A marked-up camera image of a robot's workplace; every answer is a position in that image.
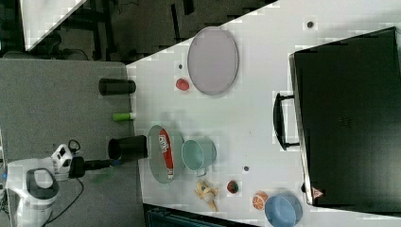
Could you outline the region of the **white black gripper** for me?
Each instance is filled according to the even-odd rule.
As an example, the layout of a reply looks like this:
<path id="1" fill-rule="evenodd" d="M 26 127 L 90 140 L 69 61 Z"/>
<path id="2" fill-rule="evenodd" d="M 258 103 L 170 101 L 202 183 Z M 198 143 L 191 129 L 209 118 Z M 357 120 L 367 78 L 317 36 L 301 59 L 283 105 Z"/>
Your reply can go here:
<path id="1" fill-rule="evenodd" d="M 66 181 L 67 179 L 80 178 L 85 174 L 85 167 L 109 167 L 121 165 L 120 160 L 92 160 L 83 161 L 83 158 L 77 156 L 80 150 L 80 143 L 77 140 L 70 140 L 67 145 L 61 144 L 51 155 L 55 169 L 55 178 L 57 181 Z"/>

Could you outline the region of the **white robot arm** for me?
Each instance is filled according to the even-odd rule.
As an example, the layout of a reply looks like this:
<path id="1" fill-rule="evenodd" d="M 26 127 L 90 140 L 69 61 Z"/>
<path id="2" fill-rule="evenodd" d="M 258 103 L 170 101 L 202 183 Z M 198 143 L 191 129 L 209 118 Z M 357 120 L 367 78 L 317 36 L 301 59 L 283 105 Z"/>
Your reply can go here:
<path id="1" fill-rule="evenodd" d="M 44 227 L 51 221 L 52 206 L 60 195 L 59 182 L 80 179 L 87 171 L 114 165 L 112 160 L 85 161 L 77 156 L 80 144 L 70 140 L 50 157 L 17 160 L 7 164 L 5 188 L 19 197 L 16 227 Z"/>

